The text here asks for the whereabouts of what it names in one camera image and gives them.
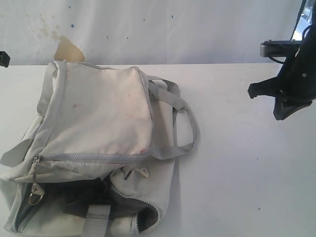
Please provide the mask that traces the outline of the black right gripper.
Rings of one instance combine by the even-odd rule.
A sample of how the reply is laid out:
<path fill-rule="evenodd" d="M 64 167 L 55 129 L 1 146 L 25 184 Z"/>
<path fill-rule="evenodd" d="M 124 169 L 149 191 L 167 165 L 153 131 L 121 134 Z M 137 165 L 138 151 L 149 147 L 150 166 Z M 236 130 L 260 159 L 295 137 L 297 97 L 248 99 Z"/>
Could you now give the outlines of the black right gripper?
<path fill-rule="evenodd" d="M 294 57 L 285 64 L 285 73 L 277 77 L 250 84 L 248 95 L 271 96 L 275 100 L 273 115 L 276 120 L 285 120 L 293 113 L 309 107 L 316 98 L 316 31 L 308 30 Z"/>

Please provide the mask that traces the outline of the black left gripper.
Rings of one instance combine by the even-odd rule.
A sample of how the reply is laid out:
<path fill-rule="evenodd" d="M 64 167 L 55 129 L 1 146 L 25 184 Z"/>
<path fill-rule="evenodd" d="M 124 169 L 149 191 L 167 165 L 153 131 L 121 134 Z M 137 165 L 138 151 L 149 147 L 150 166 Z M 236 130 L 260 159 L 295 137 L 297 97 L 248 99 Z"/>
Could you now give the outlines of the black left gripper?
<path fill-rule="evenodd" d="M 8 67 L 10 62 L 10 57 L 5 51 L 0 51 L 0 66 Z"/>

